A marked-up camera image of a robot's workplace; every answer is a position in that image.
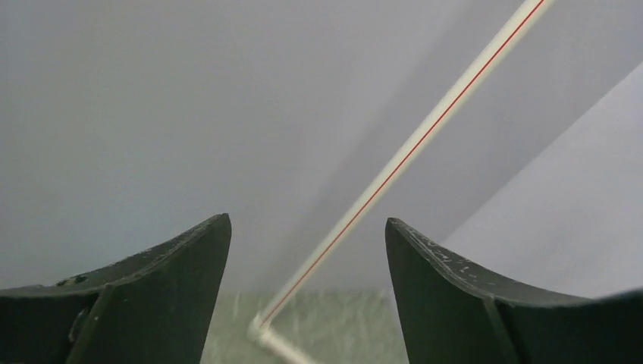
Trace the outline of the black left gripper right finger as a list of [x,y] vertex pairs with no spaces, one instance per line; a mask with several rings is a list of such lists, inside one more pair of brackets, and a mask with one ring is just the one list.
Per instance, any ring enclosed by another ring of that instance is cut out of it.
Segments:
[[499,275],[398,218],[387,260],[411,363],[640,363],[642,292],[589,299]]

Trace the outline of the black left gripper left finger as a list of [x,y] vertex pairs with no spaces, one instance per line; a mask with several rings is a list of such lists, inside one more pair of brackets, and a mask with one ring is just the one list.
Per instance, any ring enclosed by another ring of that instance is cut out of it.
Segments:
[[231,244],[228,214],[50,286],[1,292],[3,363],[198,363]]

